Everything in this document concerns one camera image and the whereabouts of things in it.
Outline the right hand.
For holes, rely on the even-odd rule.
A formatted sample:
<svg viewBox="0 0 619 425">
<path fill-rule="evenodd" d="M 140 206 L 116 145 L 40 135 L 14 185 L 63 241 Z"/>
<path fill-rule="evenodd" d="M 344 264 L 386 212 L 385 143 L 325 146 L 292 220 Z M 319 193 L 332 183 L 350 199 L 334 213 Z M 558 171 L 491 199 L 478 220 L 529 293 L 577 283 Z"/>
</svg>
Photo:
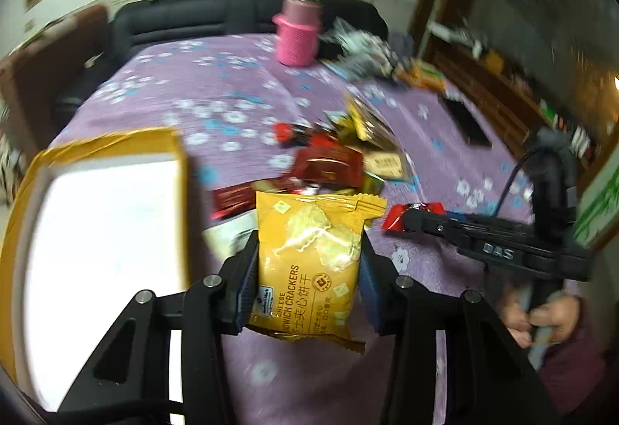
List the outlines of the right hand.
<svg viewBox="0 0 619 425">
<path fill-rule="evenodd" d="M 501 300 L 501 321 L 521 348 L 533 344 L 534 327 L 548 327 L 550 342 L 566 341 L 573 334 L 580 317 L 580 301 L 570 294 L 534 308 L 527 313 L 520 306 L 519 290 L 507 289 Z"/>
</svg>

